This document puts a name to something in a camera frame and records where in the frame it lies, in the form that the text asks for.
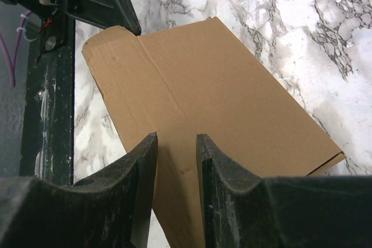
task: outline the cable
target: cable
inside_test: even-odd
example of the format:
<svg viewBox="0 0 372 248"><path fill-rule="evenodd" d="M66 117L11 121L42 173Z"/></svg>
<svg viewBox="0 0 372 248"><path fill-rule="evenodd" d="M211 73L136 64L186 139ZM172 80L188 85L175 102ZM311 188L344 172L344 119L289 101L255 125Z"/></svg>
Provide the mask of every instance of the cable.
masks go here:
<svg viewBox="0 0 372 248"><path fill-rule="evenodd" d="M17 28L17 37L16 37L15 48L14 48L14 53L13 53L13 60L10 58L8 48L6 47L6 43L5 43L4 38L3 38L3 36L1 35L1 32L0 32L0 47L1 47L2 52L4 54L6 65L8 67L8 72L9 72L9 76L10 76L10 83L11 83L12 87L16 86L15 68L16 68L17 54L18 54L18 49L19 49L22 33L23 33L23 30L24 30L24 26L27 23L27 19L28 19L29 15L31 15L31 14L32 14L31 11L27 11L27 13L25 15L21 15L22 20L21 20L21 23L20 23L20 27Z"/></svg>

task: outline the marble table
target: marble table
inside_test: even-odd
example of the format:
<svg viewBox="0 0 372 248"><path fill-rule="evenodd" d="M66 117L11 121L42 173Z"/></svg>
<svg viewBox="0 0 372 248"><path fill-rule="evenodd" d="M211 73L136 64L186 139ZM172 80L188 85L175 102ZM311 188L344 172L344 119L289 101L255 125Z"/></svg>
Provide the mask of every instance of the marble table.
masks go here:
<svg viewBox="0 0 372 248"><path fill-rule="evenodd" d="M344 150L327 174L372 174L372 0L132 2L143 33L218 16ZM81 54L98 31L77 23L76 181L126 153ZM169 247L153 217L149 247Z"/></svg>

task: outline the brown cardboard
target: brown cardboard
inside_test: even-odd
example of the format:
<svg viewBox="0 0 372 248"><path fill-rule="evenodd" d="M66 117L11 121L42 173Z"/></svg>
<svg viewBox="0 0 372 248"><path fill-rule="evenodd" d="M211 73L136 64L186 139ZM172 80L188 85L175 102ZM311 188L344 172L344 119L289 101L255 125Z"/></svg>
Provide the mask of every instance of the brown cardboard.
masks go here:
<svg viewBox="0 0 372 248"><path fill-rule="evenodd" d="M217 18L139 37L112 27L83 54L125 149L158 132L153 208L171 247L204 247L197 134L263 177L316 174L344 158Z"/></svg>

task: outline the gray floor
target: gray floor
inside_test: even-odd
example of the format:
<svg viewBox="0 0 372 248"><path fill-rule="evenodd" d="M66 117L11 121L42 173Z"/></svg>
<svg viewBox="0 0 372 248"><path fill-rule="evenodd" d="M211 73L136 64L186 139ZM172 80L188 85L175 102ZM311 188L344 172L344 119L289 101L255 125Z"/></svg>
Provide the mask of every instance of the gray floor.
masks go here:
<svg viewBox="0 0 372 248"><path fill-rule="evenodd" d="M25 9L0 2L0 32L12 56L16 30ZM12 88L8 68L0 50L0 177L19 174L23 113L26 105L28 42L21 41L16 63L16 87Z"/></svg>

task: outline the purple cable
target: purple cable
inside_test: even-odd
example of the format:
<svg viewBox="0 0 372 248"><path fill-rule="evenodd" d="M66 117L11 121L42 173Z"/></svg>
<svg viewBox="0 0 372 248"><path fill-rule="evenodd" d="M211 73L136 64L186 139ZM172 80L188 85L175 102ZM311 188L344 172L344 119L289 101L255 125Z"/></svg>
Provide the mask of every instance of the purple cable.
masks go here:
<svg viewBox="0 0 372 248"><path fill-rule="evenodd" d="M4 41L4 38L0 33L0 47L3 51L3 53L4 53L6 65L8 66L8 72L9 72L9 75L10 75L10 82L11 82L12 87L16 86L16 73L15 73L16 72L15 71L16 60L17 60L18 49L19 49L19 45L20 45L21 37L22 37L22 33L23 33L23 28L24 28L24 25L27 21L27 18L31 14L32 14L31 11L27 11L26 14L25 14L25 17L21 19L20 28L18 29L18 32L17 32L17 38L16 38L16 42L15 42L15 47L14 47L13 60L10 58L8 48L6 47L6 43Z"/></svg>
<svg viewBox="0 0 372 248"><path fill-rule="evenodd" d="M27 21L27 18L29 17L29 15L31 15L32 12L31 11L27 11L24 18L21 19L21 24L20 24L20 28L18 29L18 32L17 32L17 38L16 38L16 42L15 42L15 47L14 47L14 52L13 52L13 60L12 60L12 66L13 66L13 77L12 79L14 80L14 84L13 84L13 81L12 81L12 87L15 87L16 86L16 61L17 61L17 54L18 54L18 49L19 49L19 45L21 43L21 37L22 37L22 33L23 33L23 28L24 28L24 25Z"/></svg>

